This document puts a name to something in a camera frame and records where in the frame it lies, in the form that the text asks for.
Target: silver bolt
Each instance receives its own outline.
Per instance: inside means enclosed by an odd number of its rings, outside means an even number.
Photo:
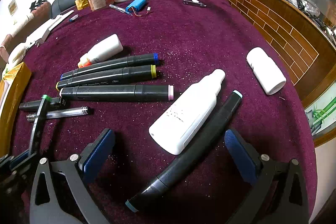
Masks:
[[[40,159],[40,164],[45,164],[47,162],[47,158]]]
[[[293,163],[294,165],[299,165],[299,161],[298,161],[297,159],[292,159],[292,163]]]
[[[262,154],[261,159],[264,160],[264,161],[269,161],[269,156],[266,155],[266,154]]]
[[[70,156],[70,160],[71,160],[71,161],[78,160],[78,155],[77,155],[77,154],[72,154],[72,155]]]

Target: table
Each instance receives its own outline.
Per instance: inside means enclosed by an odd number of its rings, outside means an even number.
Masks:
[[[161,76],[147,84],[174,85],[183,92],[214,69],[226,72],[217,106],[238,90],[243,101],[232,119],[242,137],[274,160],[299,160],[306,179],[310,213],[317,185],[313,140],[300,99],[278,54],[259,32],[226,0],[199,0],[207,8],[190,7],[183,0],[150,0],[149,16],[131,17],[111,8],[76,11],[75,22],[56,27],[46,42],[24,58],[32,71],[22,101],[42,94],[56,97],[62,73],[76,68],[79,58],[95,43],[116,33],[124,46],[117,57],[157,52],[163,60]],[[126,7],[129,2],[121,4]],[[267,96],[246,62],[247,53],[261,47],[283,71],[287,83]],[[172,191],[146,212],[132,213],[125,201],[162,171],[173,155],[150,137],[148,128],[171,102],[71,102],[90,106],[91,116],[47,120],[41,149],[53,160],[81,152],[108,127],[116,145],[89,188],[111,223],[225,223],[247,194],[244,183],[221,139],[209,155]],[[13,130],[13,155],[28,147],[31,124],[18,112]]]

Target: white plastic bottle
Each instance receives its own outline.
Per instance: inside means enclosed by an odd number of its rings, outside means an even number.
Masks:
[[[192,84],[149,128],[152,138],[169,153],[181,153],[215,107],[224,77],[217,69]]]
[[[95,63],[103,62],[118,52],[123,50],[123,46],[116,34],[105,38],[94,45],[86,54],[84,54],[78,63],[78,67],[86,67]]]
[[[250,50],[246,60],[267,95],[278,92],[286,83],[286,78],[262,48]]]

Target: blue battery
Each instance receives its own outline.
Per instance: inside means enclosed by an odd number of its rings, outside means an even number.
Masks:
[[[126,7],[126,11],[133,12],[132,8],[137,12],[141,10],[142,7],[144,7],[146,4],[146,0],[134,0],[130,5]]]

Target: blue marker end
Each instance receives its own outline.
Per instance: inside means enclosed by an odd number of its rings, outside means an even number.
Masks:
[[[157,53],[154,53],[154,62],[155,62],[155,65],[159,64],[159,58],[158,58],[158,54]]]

